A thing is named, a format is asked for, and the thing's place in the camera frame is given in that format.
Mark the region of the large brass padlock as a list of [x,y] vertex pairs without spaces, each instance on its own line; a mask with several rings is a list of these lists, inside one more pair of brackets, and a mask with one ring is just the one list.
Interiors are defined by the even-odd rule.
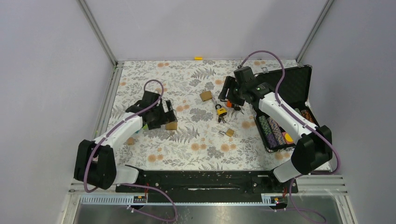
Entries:
[[168,131],[175,131],[177,130],[177,122],[170,122],[165,125],[165,129]]

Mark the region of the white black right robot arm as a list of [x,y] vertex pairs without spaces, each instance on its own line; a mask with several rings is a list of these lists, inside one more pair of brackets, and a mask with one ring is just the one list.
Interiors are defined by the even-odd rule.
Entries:
[[327,126],[318,126],[299,115],[265,76],[255,76],[250,67],[241,67],[225,78],[219,99],[236,105],[251,104],[274,119],[293,139],[295,149],[291,158],[274,168],[268,179],[269,189],[280,192],[287,181],[307,175],[332,159],[332,133]]

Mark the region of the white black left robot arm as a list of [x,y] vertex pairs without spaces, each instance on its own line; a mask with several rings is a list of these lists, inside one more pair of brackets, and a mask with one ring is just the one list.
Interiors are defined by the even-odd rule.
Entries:
[[141,191],[145,180],[139,176],[139,169],[129,165],[117,166],[114,152],[144,126],[153,130],[176,121],[169,99],[163,100],[160,94],[145,91],[142,99],[129,106],[110,130],[93,140],[80,142],[73,178],[100,189],[126,183],[132,191]]

